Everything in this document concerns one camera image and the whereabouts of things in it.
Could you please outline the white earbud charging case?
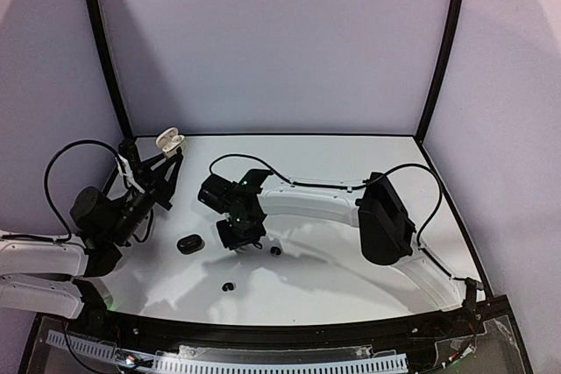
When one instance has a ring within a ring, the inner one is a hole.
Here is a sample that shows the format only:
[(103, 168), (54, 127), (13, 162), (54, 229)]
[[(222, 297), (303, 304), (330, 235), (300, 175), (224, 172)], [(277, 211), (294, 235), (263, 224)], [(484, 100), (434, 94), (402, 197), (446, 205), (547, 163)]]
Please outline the white earbud charging case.
[(166, 159), (172, 158), (177, 153), (184, 153), (186, 149), (186, 138), (180, 134), (176, 127), (163, 131), (155, 140), (156, 147)]

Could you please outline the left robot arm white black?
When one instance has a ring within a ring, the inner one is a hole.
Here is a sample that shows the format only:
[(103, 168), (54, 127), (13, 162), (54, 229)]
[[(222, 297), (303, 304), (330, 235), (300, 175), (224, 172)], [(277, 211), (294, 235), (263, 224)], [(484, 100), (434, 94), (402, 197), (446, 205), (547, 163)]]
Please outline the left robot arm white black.
[(183, 161), (181, 152), (132, 166), (120, 159), (127, 190), (116, 199), (95, 187), (82, 190), (70, 214), (77, 231), (65, 236), (1, 234), (1, 306), (76, 320), (104, 313), (92, 279), (110, 274), (153, 209), (172, 207)]

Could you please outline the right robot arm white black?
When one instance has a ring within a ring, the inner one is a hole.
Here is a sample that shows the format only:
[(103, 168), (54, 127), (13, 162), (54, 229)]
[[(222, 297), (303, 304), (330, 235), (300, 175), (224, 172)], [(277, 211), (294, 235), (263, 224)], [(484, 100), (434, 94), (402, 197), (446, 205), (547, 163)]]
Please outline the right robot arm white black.
[(365, 260), (401, 272), (441, 311), (474, 312), (484, 290), (480, 281), (458, 276), (426, 244), (384, 173), (371, 173), (359, 186), (282, 179), (271, 169), (251, 169), (239, 181), (212, 173), (197, 199), (223, 216), (217, 232), (229, 250), (258, 243), (271, 215), (309, 217), (357, 229)]

